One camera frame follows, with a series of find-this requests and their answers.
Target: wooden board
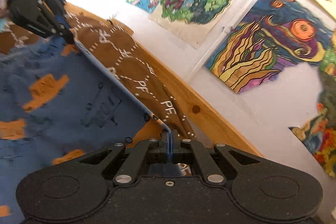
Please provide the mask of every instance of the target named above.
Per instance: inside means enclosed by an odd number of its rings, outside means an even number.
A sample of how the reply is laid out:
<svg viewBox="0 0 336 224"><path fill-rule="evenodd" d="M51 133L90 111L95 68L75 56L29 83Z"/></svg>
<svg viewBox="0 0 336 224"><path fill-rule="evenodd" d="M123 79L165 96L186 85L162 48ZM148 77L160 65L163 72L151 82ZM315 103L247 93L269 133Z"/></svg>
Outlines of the wooden board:
<svg viewBox="0 0 336 224"><path fill-rule="evenodd" d="M105 19L70 3L65 5L65 9L70 13L83 13L85 16L104 23L106 22ZM118 20L112 19L112 22L122 25L130 35L133 34L133 31L129 27ZM162 64L161 61L148 52L140 43L137 42L137 44L143 49L144 58L152 66L155 74L176 98L184 114L191 119L213 143L226 143L248 153L261 156L260 152L195 90Z"/></svg>

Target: metal screw head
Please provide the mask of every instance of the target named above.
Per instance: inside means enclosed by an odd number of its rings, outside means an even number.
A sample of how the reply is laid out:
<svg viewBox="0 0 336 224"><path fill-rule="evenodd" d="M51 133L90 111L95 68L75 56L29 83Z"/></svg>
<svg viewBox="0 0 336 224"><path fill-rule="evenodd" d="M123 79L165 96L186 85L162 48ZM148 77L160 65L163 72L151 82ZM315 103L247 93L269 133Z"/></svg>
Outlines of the metal screw head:
<svg viewBox="0 0 336 224"><path fill-rule="evenodd" d="M208 181L213 182L213 183L220 183L224 180L224 177L222 175L209 175L208 176Z"/></svg>
<svg viewBox="0 0 336 224"><path fill-rule="evenodd" d="M166 181L165 183L167 186L174 186L174 182L173 181Z"/></svg>
<svg viewBox="0 0 336 224"><path fill-rule="evenodd" d="M119 183L129 183L132 177L129 175L118 175L115 177L115 181Z"/></svg>

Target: cartoon face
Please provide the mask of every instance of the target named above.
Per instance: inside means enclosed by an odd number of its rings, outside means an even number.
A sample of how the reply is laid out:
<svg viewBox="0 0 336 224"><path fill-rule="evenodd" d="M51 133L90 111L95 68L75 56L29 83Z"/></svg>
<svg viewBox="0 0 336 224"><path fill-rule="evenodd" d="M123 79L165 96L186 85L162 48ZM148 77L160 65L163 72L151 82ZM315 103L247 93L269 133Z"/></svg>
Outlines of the cartoon face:
<svg viewBox="0 0 336 224"><path fill-rule="evenodd" d="M273 0L273 1L271 2L271 6L272 6L273 8L281 8L281 7L284 6L284 3L283 3L281 0Z"/></svg>
<svg viewBox="0 0 336 224"><path fill-rule="evenodd" d="M290 27L291 33L300 41L309 41L316 34L315 27L312 23L305 19L296 19Z"/></svg>

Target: orange pattern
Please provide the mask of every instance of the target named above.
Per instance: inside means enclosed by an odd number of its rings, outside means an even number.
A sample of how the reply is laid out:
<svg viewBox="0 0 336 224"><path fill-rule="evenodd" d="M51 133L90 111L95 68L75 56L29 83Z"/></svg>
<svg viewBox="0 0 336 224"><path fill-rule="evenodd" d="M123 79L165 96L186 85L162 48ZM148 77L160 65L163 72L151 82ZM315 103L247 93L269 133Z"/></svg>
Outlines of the orange pattern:
<svg viewBox="0 0 336 224"><path fill-rule="evenodd" d="M0 122L0 138L4 140L18 140L25 137L23 128L26 126L24 119L12 122Z"/></svg>
<svg viewBox="0 0 336 224"><path fill-rule="evenodd" d="M67 44L61 53L61 56L67 56L70 52L74 52L75 54L78 54L78 48L76 45Z"/></svg>
<svg viewBox="0 0 336 224"><path fill-rule="evenodd" d="M68 82L67 75L63 75L58 81L54 79L52 74L43 76L29 87L33 99L23 106L24 110L30 112L39 108L53 99Z"/></svg>
<svg viewBox="0 0 336 224"><path fill-rule="evenodd" d="M7 205L0 206L0 217L10 216L11 211Z"/></svg>
<svg viewBox="0 0 336 224"><path fill-rule="evenodd" d="M75 150L72 150L72 151L68 152L63 157L54 159L52 161L52 164L53 165L61 164L61 163L65 162L65 161L72 160L72 159L75 159L75 158L83 156L83 155L85 155L85 152L83 150L81 150L81 149L75 149Z"/></svg>

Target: green leaves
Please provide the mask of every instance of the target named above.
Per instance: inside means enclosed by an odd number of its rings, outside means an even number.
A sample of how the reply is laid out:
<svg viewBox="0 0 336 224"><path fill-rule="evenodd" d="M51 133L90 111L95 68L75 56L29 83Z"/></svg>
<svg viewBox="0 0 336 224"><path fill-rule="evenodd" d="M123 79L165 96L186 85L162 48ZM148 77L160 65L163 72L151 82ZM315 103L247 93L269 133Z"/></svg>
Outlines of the green leaves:
<svg viewBox="0 0 336 224"><path fill-rule="evenodd" d="M226 2L227 2L227 0L208 0L204 9L205 9L206 12L212 11L214 9L218 9L218 8L224 6Z"/></svg>

